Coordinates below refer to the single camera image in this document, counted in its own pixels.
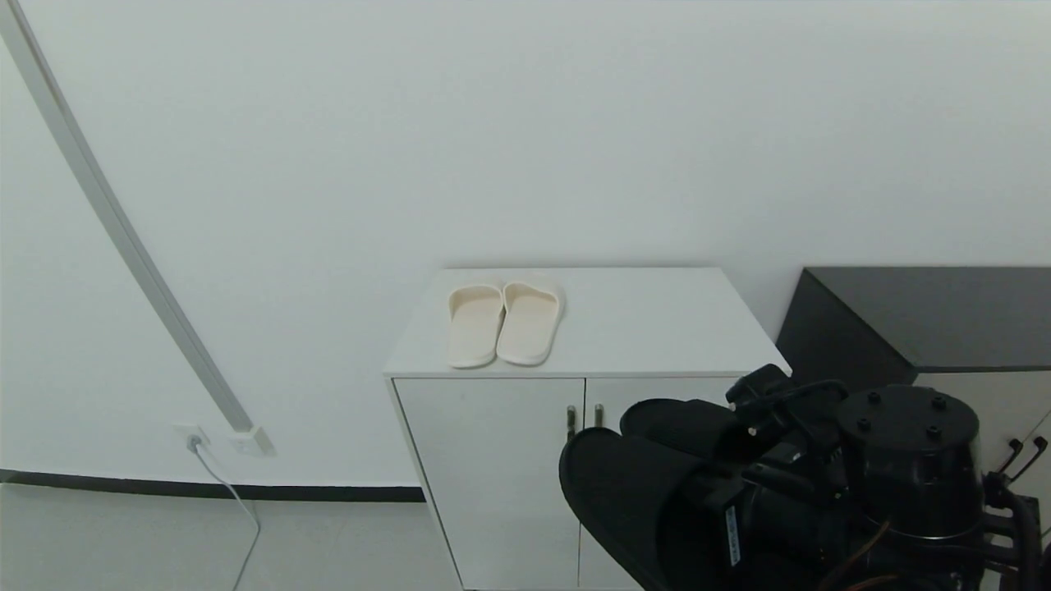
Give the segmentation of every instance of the metal pole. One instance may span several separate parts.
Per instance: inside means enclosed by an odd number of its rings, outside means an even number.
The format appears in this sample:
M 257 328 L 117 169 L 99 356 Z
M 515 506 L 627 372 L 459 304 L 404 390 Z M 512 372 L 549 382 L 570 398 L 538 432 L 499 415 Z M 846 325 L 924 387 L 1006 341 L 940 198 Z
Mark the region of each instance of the metal pole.
M 234 431 L 247 432 L 252 428 L 252 421 L 238 402 L 223 374 L 208 354 L 208 349 L 193 330 L 190 321 L 168 289 L 152 259 L 143 246 L 124 209 L 121 208 L 112 187 L 106 181 L 99 162 L 95 159 L 87 140 L 80 130 L 69 104 L 59 88 L 55 75 L 47 66 L 40 45 L 29 28 L 22 6 L 18 0 L 0 1 L 0 36 L 7 44 L 15 63 L 18 65 L 25 85 L 37 103 L 37 108 L 44 117 L 47 128 L 50 129 L 55 142 L 62 156 L 65 157 L 77 182 L 80 183 L 84 196 L 90 202 L 96 216 L 106 228 L 109 240 L 121 253 L 139 287 L 157 315 L 161 318 L 168 333 L 174 339 L 186 361 L 197 372 L 215 406 L 226 417 Z

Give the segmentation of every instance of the cabinet top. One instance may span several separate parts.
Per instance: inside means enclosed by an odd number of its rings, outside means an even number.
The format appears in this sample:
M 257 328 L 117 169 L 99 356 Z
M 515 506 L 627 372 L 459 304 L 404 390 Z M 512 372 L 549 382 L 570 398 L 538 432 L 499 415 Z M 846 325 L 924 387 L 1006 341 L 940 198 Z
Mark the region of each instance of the cabinet top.
M 1051 268 L 808 267 L 920 371 L 1051 368 Z
M 446 363 L 449 294 L 479 277 L 540 272 L 565 290 L 565 312 L 548 360 Z M 718 268 L 447 269 L 420 298 L 385 374 L 411 378 L 741 375 L 788 365 Z

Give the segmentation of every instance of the white cable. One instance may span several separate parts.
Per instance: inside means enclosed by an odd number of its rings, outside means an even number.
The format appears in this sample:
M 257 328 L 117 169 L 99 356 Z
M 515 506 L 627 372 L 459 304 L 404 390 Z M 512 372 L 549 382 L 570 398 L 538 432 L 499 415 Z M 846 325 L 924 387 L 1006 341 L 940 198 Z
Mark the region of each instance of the white cable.
M 197 456 L 198 462 L 200 462 L 201 465 L 204 466 L 205 470 L 208 470 L 208 473 L 211 474 L 211 477 L 215 478 L 217 481 L 219 481 L 219 484 L 229 489 L 230 493 L 233 494 L 233 497 L 236 498 L 238 503 L 241 504 L 241 508 L 245 510 L 245 513 L 248 513 L 248 518 L 250 518 L 252 523 L 255 524 L 255 536 L 252 537 L 252 545 L 248 547 L 248 553 L 245 554 L 245 561 L 241 563 L 241 570 L 238 571 L 238 579 L 233 582 L 233 589 L 231 591 L 238 591 L 238 586 L 241 585 L 241 577 L 245 575 L 245 568 L 248 567 L 248 558 L 252 557 L 252 551 L 255 550 L 255 543 L 260 541 L 260 532 L 263 530 L 263 526 L 260 525 L 259 517 L 256 517 L 254 513 L 248 510 L 248 506 L 245 505 L 245 502 L 241 500 L 241 495 L 238 494 L 238 491 L 233 489 L 233 486 L 230 483 L 219 477 L 215 474 L 215 472 L 212 472 L 211 468 L 208 467 L 208 463 L 204 461 L 204 457 L 201 456 L 201 451 L 198 449 L 198 446 L 200 446 L 202 443 L 203 442 L 201 441 L 201 437 L 197 435 L 190 435 L 189 439 L 186 440 L 186 447 L 193 452 L 193 455 Z

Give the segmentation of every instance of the floor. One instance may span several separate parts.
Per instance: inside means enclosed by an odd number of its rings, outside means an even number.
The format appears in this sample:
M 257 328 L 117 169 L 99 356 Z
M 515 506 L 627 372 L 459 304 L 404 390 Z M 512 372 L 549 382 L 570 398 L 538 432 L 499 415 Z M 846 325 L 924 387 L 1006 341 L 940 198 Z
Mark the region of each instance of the floor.
M 255 502 L 240 591 L 452 591 L 421 503 Z M 230 591 L 254 528 L 234 501 L 0 486 L 3 591 Z

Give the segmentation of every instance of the label sticker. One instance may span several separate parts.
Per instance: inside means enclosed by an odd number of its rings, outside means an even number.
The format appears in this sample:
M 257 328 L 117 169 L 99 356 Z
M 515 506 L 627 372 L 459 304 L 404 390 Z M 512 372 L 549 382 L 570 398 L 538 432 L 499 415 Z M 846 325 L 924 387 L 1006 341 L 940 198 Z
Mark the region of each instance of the label sticker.
M 741 539 L 737 533 L 737 507 L 726 510 L 726 543 L 729 544 L 729 566 L 741 562 Z

